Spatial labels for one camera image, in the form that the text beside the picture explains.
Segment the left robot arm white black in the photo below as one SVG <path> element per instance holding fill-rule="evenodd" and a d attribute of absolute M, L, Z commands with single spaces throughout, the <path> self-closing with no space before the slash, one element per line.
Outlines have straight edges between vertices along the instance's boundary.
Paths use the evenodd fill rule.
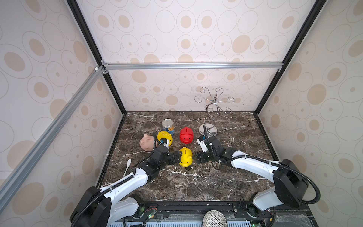
<path fill-rule="evenodd" d="M 70 217 L 71 226 L 108 227 L 136 214 L 142 201 L 136 196 L 126 196 L 155 179 L 166 165 L 180 164 L 183 154 L 182 151 L 171 153 L 167 146 L 160 145 L 124 178 L 100 189 L 88 188 Z"/>

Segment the red piggy bank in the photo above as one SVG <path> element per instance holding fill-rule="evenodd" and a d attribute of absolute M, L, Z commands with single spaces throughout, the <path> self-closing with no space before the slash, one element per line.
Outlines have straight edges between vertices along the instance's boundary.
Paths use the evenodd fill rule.
<path fill-rule="evenodd" d="M 189 127 L 184 127 L 180 131 L 180 141 L 184 144 L 190 144 L 192 143 L 194 139 L 194 133 L 193 130 Z"/>

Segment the yellow piggy bank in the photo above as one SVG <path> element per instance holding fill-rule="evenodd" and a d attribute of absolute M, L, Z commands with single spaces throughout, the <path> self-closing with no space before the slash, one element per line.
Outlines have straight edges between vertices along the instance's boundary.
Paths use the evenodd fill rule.
<path fill-rule="evenodd" d="M 193 163 L 192 151 L 187 147 L 183 147 L 182 149 L 180 149 L 180 152 L 181 152 L 180 165 L 185 168 L 189 167 Z"/>
<path fill-rule="evenodd" d="M 170 140 L 170 146 L 172 145 L 173 143 L 173 137 L 170 133 L 166 132 L 166 131 L 160 131 L 157 135 L 157 139 L 158 141 L 161 139 L 161 138 L 166 138 L 166 139 L 169 139 Z"/>

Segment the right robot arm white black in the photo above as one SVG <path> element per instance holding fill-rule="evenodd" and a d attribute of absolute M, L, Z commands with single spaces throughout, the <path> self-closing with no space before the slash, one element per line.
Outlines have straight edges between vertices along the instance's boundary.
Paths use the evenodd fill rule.
<path fill-rule="evenodd" d="M 301 204 L 315 204 L 321 198 L 318 186 L 302 174 L 291 160 L 270 161 L 231 147 L 224 148 L 215 136 L 200 136 L 197 143 L 201 151 L 195 154 L 196 163 L 213 161 L 221 165 L 231 165 L 255 173 L 274 184 L 263 192 L 254 193 L 245 205 L 253 217 L 268 208 L 283 204 L 290 208 L 299 208 Z"/>

